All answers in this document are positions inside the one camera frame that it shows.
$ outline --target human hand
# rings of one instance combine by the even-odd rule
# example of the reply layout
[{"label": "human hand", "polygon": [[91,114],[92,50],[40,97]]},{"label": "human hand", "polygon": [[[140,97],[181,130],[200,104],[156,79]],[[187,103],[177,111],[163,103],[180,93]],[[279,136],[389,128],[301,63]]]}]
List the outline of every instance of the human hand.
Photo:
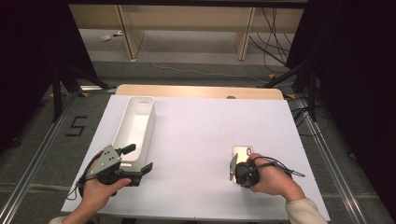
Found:
[{"label": "human hand", "polygon": [[117,190],[126,187],[131,183],[131,179],[123,178],[112,185],[104,185],[97,178],[89,179],[84,184],[84,193],[79,206],[69,214],[63,224],[85,224],[96,214],[97,211],[104,208],[111,195]]},{"label": "human hand", "polygon": [[[247,159],[247,162],[254,160],[257,157],[262,157],[262,155],[258,153],[252,153]],[[254,160],[256,166],[268,162],[268,160],[263,158],[257,158]],[[259,176],[259,183],[250,187],[250,190],[253,192],[281,195],[288,202],[305,198],[301,187],[293,179],[286,175],[286,173],[280,168],[275,166],[262,167],[259,169]]]}]

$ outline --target white rectangular bin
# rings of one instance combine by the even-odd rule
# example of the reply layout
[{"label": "white rectangular bin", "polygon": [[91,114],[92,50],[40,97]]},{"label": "white rectangular bin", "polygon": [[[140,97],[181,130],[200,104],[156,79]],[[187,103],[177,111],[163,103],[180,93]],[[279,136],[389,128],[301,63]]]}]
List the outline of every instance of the white rectangular bin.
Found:
[{"label": "white rectangular bin", "polygon": [[149,141],[155,121],[154,98],[132,96],[122,116],[120,127],[113,142],[114,148],[136,144],[136,149],[121,155],[124,171],[140,171],[146,165]]}]

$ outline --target smartphone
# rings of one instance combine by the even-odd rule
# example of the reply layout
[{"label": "smartphone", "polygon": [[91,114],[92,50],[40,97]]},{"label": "smartphone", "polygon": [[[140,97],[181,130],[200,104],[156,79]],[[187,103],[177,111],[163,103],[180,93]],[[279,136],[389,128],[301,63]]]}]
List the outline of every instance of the smartphone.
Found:
[{"label": "smartphone", "polygon": [[236,164],[246,162],[251,153],[253,153],[253,147],[251,146],[233,146],[233,157],[238,154]]}]

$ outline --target white table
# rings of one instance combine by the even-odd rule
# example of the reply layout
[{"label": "white table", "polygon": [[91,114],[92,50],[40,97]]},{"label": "white table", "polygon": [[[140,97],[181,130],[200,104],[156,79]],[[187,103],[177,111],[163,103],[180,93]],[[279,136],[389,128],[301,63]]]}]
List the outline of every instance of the white table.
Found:
[{"label": "white table", "polygon": [[[112,142],[130,96],[112,96],[76,180],[94,154]],[[118,217],[287,220],[285,200],[229,181],[233,145],[279,159],[306,175],[293,178],[330,220],[289,106],[283,100],[155,97],[156,121],[138,188],[124,188],[99,214]],[[66,201],[63,212],[80,202]]]}]

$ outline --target aluminum rail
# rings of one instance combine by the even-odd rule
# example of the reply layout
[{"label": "aluminum rail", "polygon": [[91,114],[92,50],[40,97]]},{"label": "aluminum rail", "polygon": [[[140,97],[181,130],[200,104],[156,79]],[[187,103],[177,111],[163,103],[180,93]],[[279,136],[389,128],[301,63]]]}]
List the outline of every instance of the aluminum rail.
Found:
[{"label": "aluminum rail", "polygon": [[[307,107],[306,101],[302,99],[297,100],[297,105],[300,108]],[[348,211],[352,222],[354,224],[369,223],[361,211],[361,206],[353,195],[352,190],[346,182],[346,179],[344,178],[337,162],[332,156],[332,153],[320,132],[319,126],[307,115],[308,112],[305,112],[306,124],[308,125],[309,131],[314,136],[314,140],[318,146],[319,152],[327,166],[327,169],[329,170],[330,175],[332,176],[332,181],[338,189],[338,192],[346,206],[346,210]]]},{"label": "aluminum rail", "polygon": [[43,160],[46,158],[47,152],[50,149],[50,146],[59,131],[60,127],[64,122],[64,115],[67,113],[70,105],[73,104],[74,100],[77,98],[77,93],[69,93],[64,100],[64,110],[59,116],[59,118],[52,122],[49,130],[44,137],[43,141],[40,144],[37,152],[32,158],[29,166],[26,168],[25,173],[23,174],[20,182],[13,190],[7,202],[3,206],[0,214],[0,223],[8,224],[11,222],[12,218],[14,218],[21,202],[26,194],[26,191],[29,189],[31,182],[34,180],[35,175],[40,168]]}]

